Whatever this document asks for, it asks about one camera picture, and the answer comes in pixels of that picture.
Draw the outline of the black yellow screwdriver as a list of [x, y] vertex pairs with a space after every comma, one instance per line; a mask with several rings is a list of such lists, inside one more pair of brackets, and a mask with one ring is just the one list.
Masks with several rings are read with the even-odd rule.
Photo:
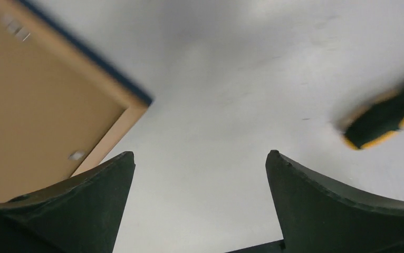
[[336, 127], [354, 150], [368, 149], [404, 130], [404, 80], [354, 108]]

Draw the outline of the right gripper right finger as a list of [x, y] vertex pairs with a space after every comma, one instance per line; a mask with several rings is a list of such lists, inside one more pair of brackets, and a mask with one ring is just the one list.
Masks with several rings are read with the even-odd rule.
[[265, 168], [287, 252], [404, 252], [404, 201], [349, 186], [276, 150]]

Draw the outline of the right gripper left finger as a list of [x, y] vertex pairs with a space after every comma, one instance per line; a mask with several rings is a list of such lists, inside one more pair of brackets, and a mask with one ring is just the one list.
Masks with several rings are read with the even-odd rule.
[[0, 252], [112, 252], [131, 188], [134, 154], [0, 202]]

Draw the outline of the blue wooden photo frame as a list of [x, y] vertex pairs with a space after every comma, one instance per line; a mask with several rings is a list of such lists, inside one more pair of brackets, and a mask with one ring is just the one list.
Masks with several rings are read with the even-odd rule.
[[0, 1], [0, 202], [98, 165], [150, 98], [27, 1]]

